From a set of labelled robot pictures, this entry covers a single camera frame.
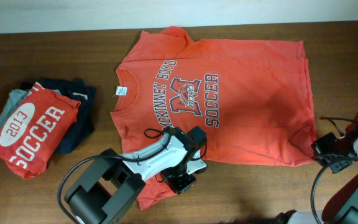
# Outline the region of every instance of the orange t-shirt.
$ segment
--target orange t-shirt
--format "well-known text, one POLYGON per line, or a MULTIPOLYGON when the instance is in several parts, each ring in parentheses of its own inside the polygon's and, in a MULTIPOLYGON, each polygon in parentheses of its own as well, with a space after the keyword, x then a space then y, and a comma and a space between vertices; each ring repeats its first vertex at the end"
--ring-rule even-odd
MULTIPOLYGON (((184 29, 169 27, 142 32, 117 75, 127 95, 119 96, 111 116, 124 152, 155 141, 144 136, 147 128, 199 126, 208 138, 206 160, 271 166, 312 161, 316 129, 302 41, 195 42, 184 29)), ((145 209, 172 195, 166 184, 150 179, 138 200, 145 209)))

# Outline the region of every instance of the red t-shirt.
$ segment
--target red t-shirt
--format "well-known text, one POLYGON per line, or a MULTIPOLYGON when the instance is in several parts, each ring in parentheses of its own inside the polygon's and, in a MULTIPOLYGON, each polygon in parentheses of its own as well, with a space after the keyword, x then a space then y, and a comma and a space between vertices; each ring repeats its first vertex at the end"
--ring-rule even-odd
MULTIPOLYGON (((122 150, 152 144, 147 128, 203 129, 205 159, 231 164, 298 166, 312 161, 316 139, 313 100, 303 42, 192 41, 169 27, 142 32, 117 68, 120 86, 112 120, 122 150)), ((150 179, 141 208, 174 195, 150 179)))
POLYGON ((0 158, 25 179, 41 174, 80 104, 35 83, 0 130, 0 158))

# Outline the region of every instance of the robotic arm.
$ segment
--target robotic arm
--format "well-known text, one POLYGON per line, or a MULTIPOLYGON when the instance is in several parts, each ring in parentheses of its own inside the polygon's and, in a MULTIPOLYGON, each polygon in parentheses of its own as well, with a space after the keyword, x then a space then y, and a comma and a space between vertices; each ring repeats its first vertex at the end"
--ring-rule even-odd
POLYGON ((190 189, 196 183, 193 173, 207 168, 200 157, 205 144, 206 134, 199 127, 187 134, 179 128, 167 128, 159 141, 137 152, 118 156, 108 149, 70 187, 64 200, 79 223, 118 223, 145 181, 159 172, 176 194, 190 189), (117 187, 114 195, 99 183, 101 177, 117 187))
POLYGON ((336 126, 340 138, 336 138, 334 133, 328 133, 311 145, 317 161, 323 167, 312 187, 311 206, 314 214, 293 210, 279 214, 275 220, 268 222, 269 224, 315 224, 320 223, 319 220, 327 224, 358 224, 358 174, 329 200, 322 212, 316 212, 314 209, 314 190, 323 172, 329 167, 333 174, 337 174, 352 165, 352 161, 358 161, 358 113, 354 119, 321 119, 327 119, 335 126, 333 120, 337 119, 350 121, 351 124, 346 128, 346 134, 336 126))

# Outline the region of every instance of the white wall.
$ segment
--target white wall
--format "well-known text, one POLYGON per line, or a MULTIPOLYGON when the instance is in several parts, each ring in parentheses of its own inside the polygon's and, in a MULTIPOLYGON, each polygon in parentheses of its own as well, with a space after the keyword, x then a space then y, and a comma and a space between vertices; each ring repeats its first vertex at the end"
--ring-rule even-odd
POLYGON ((0 0, 0 33, 358 20, 358 0, 0 0))

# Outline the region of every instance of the white oval graphic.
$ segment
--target white oval graphic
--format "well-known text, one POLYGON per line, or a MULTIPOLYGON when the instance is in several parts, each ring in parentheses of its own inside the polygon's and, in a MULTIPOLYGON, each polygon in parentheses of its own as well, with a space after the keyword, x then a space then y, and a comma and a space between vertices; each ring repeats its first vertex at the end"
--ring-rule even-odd
POLYGON ((35 106, 25 103, 8 118, 0 136, 0 145, 8 147, 15 143, 23 134, 34 115, 35 106))

